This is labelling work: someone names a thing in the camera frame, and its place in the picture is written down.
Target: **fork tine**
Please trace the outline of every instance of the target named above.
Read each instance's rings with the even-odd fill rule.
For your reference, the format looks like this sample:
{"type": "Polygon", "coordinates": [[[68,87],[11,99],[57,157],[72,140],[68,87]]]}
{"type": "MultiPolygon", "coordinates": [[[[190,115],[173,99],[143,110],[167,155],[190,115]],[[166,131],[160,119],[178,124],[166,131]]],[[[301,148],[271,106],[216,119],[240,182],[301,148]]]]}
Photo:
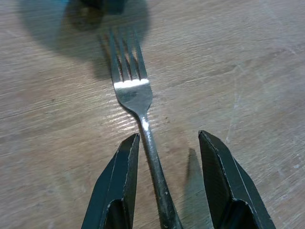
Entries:
{"type": "Polygon", "coordinates": [[[137,70],[135,67],[135,59],[132,54],[132,43],[130,41],[130,32],[129,31],[127,33],[127,51],[128,51],[128,56],[129,56],[130,72],[132,75],[132,80],[134,80],[137,78],[137,70]]]}
{"type": "Polygon", "coordinates": [[[145,69],[145,64],[144,64],[140,44],[139,44],[139,41],[138,41],[137,34],[136,34],[135,30],[133,30],[133,38],[134,38],[135,50],[136,50],[136,53],[137,53],[140,79],[146,79],[147,78],[147,72],[146,72],[146,69],[145,69]]]}
{"type": "Polygon", "coordinates": [[[111,75],[112,75],[112,81],[113,83],[120,82],[120,71],[119,71],[119,65],[117,60],[117,52],[115,48],[115,42],[112,30],[109,32],[110,34],[110,53],[111,53],[111,75]]]}
{"type": "Polygon", "coordinates": [[[120,53],[121,53],[121,64],[122,64],[122,78],[123,81],[129,80],[128,76],[128,69],[127,69],[127,60],[125,56],[124,46],[123,46],[123,38],[122,38],[122,31],[119,28],[119,47],[120,47],[120,53]]]}

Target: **wooden surface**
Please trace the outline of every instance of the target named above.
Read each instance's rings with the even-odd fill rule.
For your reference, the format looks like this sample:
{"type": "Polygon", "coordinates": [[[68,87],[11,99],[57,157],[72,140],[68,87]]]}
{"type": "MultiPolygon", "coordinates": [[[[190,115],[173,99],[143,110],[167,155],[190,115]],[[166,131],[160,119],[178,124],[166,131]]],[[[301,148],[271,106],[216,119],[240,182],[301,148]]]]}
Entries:
{"type": "MultiPolygon", "coordinates": [[[[80,228],[97,177],[138,132],[97,38],[118,25],[140,36],[149,119],[184,228],[212,228],[202,129],[228,145],[278,229],[304,228],[304,12],[303,0],[130,0],[99,22],[76,0],[0,1],[0,228],[80,228]]],[[[139,155],[134,228],[158,229],[139,155]]]]}

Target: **wooden table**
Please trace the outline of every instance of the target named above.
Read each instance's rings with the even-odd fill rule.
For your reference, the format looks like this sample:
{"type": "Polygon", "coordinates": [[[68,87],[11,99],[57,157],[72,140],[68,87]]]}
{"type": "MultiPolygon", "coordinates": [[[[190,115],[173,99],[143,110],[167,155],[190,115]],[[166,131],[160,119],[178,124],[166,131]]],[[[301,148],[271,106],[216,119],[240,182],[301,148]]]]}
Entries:
{"type": "MultiPolygon", "coordinates": [[[[0,228],[80,228],[97,177],[138,132],[97,37],[118,25],[140,36],[184,228],[212,227],[202,129],[228,145],[278,229],[304,228],[304,12],[303,0],[130,0],[100,22],[76,0],[2,0],[0,228]]],[[[135,229],[160,228],[142,146],[135,208],[135,229]]]]}

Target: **fork handle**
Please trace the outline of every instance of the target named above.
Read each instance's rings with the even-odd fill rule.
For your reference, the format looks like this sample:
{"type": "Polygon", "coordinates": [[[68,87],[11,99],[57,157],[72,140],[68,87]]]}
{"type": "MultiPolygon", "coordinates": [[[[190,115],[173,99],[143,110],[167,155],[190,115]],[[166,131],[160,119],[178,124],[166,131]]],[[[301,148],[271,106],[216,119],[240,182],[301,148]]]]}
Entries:
{"type": "Polygon", "coordinates": [[[148,165],[150,167],[153,186],[156,193],[161,228],[183,229],[166,184],[147,114],[139,116],[139,119],[144,137],[144,147],[148,158],[148,165]]]}

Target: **metal fork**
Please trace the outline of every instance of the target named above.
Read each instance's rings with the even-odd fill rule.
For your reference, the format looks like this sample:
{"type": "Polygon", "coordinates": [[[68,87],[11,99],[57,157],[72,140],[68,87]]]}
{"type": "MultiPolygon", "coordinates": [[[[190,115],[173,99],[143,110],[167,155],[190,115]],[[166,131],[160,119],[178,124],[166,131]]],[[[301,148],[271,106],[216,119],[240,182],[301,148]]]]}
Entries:
{"type": "Polygon", "coordinates": [[[180,219],[165,181],[156,144],[154,142],[153,134],[147,118],[147,110],[152,103],[153,93],[147,79],[147,72],[136,33],[133,31],[133,41],[137,56],[137,64],[132,54],[133,46],[130,40],[130,33],[127,34],[126,39],[129,62],[125,56],[125,45],[123,45],[122,33],[120,30],[117,41],[121,54],[120,62],[122,71],[120,71],[121,68],[119,67],[118,63],[116,41],[113,37],[112,31],[110,31],[112,83],[119,103],[124,108],[131,111],[140,121],[147,160],[151,170],[152,181],[156,193],[161,228],[182,229],[180,219]]]}

